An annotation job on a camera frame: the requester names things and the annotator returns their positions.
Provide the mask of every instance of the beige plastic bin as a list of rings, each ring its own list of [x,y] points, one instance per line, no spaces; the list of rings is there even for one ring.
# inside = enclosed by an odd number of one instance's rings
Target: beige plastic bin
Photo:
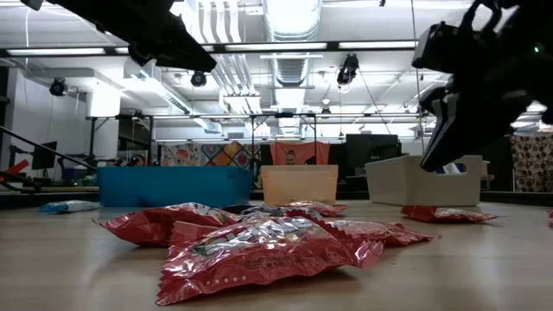
[[[336,202],[337,165],[266,165],[261,167],[261,178],[269,205],[292,200]]]
[[[455,161],[467,172],[439,175],[419,167],[419,155],[402,156],[365,165],[373,203],[424,206],[477,206],[480,203],[482,156],[468,155]]]

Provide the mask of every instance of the storage bin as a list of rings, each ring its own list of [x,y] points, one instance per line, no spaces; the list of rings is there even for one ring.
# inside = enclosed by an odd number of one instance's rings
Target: storage bin
[[[419,155],[402,156],[365,165],[369,195],[373,203],[423,206],[476,206],[480,202],[482,157],[468,155],[466,172],[428,173],[419,167]]]
[[[337,165],[266,165],[261,167],[265,203],[280,205],[292,200],[336,202]]]
[[[99,168],[104,206],[157,207],[197,202],[211,207],[250,200],[251,171],[236,167]]]

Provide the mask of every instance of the blue storage bin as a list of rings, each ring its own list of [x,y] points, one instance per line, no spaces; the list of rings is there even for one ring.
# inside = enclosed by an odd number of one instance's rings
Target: blue storage bin
[[[236,167],[98,169],[100,201],[106,207],[244,204],[250,200],[251,183],[251,171]]]

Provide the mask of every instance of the light wood surface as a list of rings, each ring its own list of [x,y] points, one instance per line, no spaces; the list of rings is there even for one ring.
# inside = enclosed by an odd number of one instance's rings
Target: light wood surface
[[[400,221],[442,238],[386,249],[369,272],[344,267],[162,309],[553,309],[553,229],[547,208],[480,207],[501,217],[488,225],[432,225],[402,219],[398,207],[357,201],[348,219]],[[102,218],[113,216],[102,213]],[[98,212],[0,211],[0,310],[161,310],[154,301],[166,250],[120,241],[94,225],[96,217]]]

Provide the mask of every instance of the computer monitor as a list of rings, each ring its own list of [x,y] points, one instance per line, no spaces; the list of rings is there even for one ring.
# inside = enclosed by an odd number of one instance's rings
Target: computer monitor
[[[58,148],[58,142],[43,143],[42,145],[53,150],[56,150]],[[33,170],[54,168],[54,165],[54,153],[48,152],[45,149],[39,147],[35,147],[35,151],[33,151],[33,164],[31,166]]]
[[[347,134],[347,161],[351,168],[401,156],[397,135]]]

